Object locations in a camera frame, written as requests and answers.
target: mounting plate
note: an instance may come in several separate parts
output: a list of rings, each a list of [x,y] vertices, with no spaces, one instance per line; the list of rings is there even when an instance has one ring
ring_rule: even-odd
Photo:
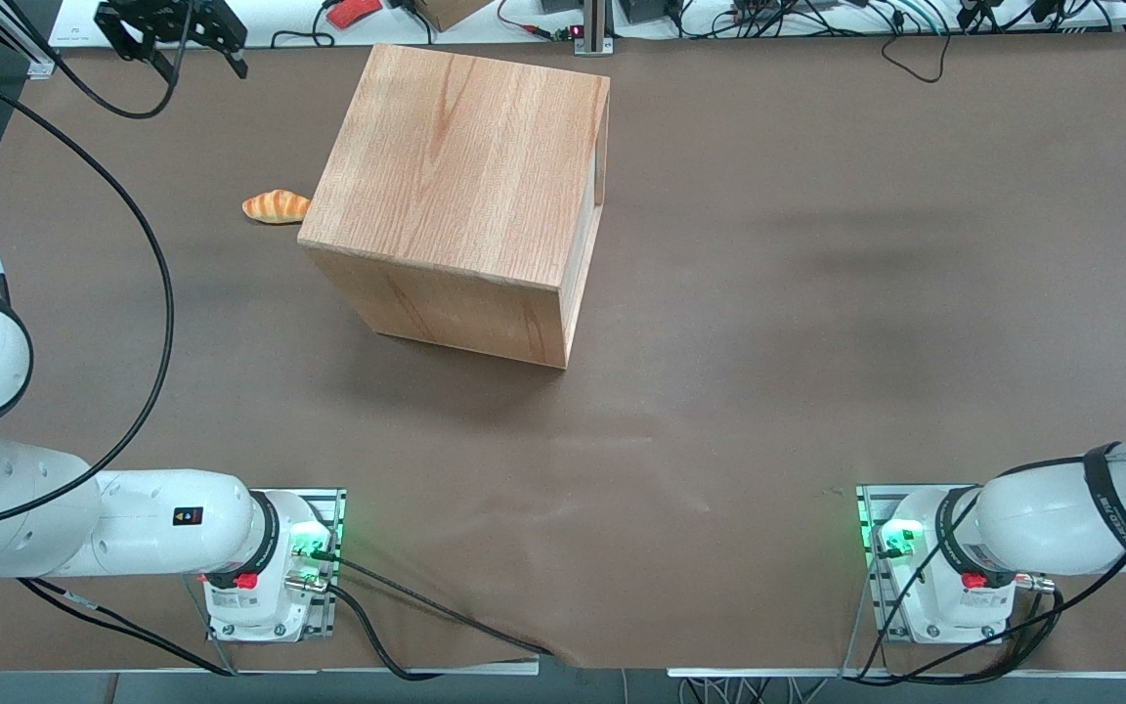
[[[315,513],[316,520],[330,529],[330,543],[322,546],[327,552],[341,555],[341,534],[345,529],[345,498],[347,491],[340,487],[289,487],[267,485],[256,487],[254,491],[285,491],[306,500]],[[337,583],[339,562],[315,562],[315,573],[319,578]],[[307,607],[307,621],[298,641],[322,641],[332,635],[332,623],[337,616],[337,598],[331,594],[313,594]],[[211,616],[207,616],[207,641],[215,636]],[[233,638],[222,638],[221,641],[238,641]]]
[[[875,535],[885,522],[893,517],[893,511],[910,493],[921,489],[939,489],[948,491],[956,487],[971,484],[866,484],[857,487],[858,500],[858,529],[863,535],[863,556],[867,562],[872,561],[873,550],[875,550]],[[893,579],[893,571],[890,570],[884,560],[876,561],[876,569],[873,574],[867,574],[870,580],[872,614],[876,620],[876,629],[884,626],[890,618],[893,603],[897,601],[897,595],[902,587]],[[910,624],[906,621],[906,612],[899,611],[893,616],[888,633],[885,633],[885,642],[915,642],[911,638]],[[1000,644],[1001,641],[993,641],[992,645]]]

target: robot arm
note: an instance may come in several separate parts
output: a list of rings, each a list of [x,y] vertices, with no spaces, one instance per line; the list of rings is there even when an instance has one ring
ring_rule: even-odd
[[[33,371],[26,327],[0,300],[0,418]],[[0,511],[84,475],[84,460],[0,440]],[[199,470],[102,471],[0,520],[0,578],[185,574],[205,580],[207,612],[229,641],[298,641],[315,562],[331,531],[298,494],[251,491]]]
[[[1006,571],[1107,571],[1126,553],[1126,442],[1081,461],[995,478],[955,538]]]
[[[1024,572],[1100,574],[1126,555],[1126,442],[1028,464],[984,487],[914,491],[876,544],[908,592],[902,612],[915,641],[1001,632],[1016,585],[1037,582]]]

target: croissant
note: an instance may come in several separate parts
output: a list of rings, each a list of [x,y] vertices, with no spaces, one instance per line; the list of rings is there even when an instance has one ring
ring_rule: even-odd
[[[278,224],[303,222],[310,206],[312,206],[310,197],[277,188],[260,193],[259,196],[248,197],[241,204],[241,212],[248,217],[259,220],[260,223],[278,226]]]

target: metal bracket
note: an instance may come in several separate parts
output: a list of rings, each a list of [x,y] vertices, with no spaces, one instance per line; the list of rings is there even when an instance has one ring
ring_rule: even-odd
[[[863,555],[868,562],[875,556],[876,531],[893,517],[893,511],[912,491],[921,489],[951,490],[955,487],[971,484],[867,484],[857,487],[858,529],[863,534]],[[902,587],[893,579],[893,571],[884,561],[876,559],[875,569],[867,574],[870,581],[872,614],[876,620],[876,629],[884,627],[897,601]],[[897,612],[890,621],[885,642],[915,642],[911,638],[910,624],[904,612]]]
[[[50,78],[51,72],[55,70],[55,63],[46,55],[45,50],[24,30],[21,24],[14,12],[0,6],[0,43],[28,59],[28,77],[30,79]]]
[[[577,56],[609,56],[616,53],[616,41],[607,36],[607,14],[611,0],[584,0],[584,35],[573,41]]]
[[[287,491],[298,496],[302,500],[306,500],[307,505],[315,511],[319,523],[331,531],[331,545],[325,547],[325,550],[334,553],[334,555],[341,555],[341,534],[345,532],[345,498],[347,498],[345,489],[340,489],[340,487],[325,487],[325,489],[316,489],[316,487],[304,487],[304,489],[300,489],[298,487],[256,488],[256,491],[263,490]],[[338,569],[340,567],[339,562],[321,562],[316,568],[315,578],[329,583],[337,583]],[[314,594],[307,607],[307,623],[303,626],[300,641],[322,641],[322,639],[331,638],[332,624],[334,624],[336,617],[337,598],[331,594]],[[207,641],[216,636],[212,629],[211,618],[207,618],[206,632]],[[222,638],[220,640],[236,641],[236,639],[232,638]]]

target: wood grain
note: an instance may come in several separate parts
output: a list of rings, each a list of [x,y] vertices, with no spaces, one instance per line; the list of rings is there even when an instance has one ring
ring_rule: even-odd
[[[376,332],[565,367],[609,80],[372,50],[298,242]]]
[[[558,285],[608,84],[375,46],[300,243]]]

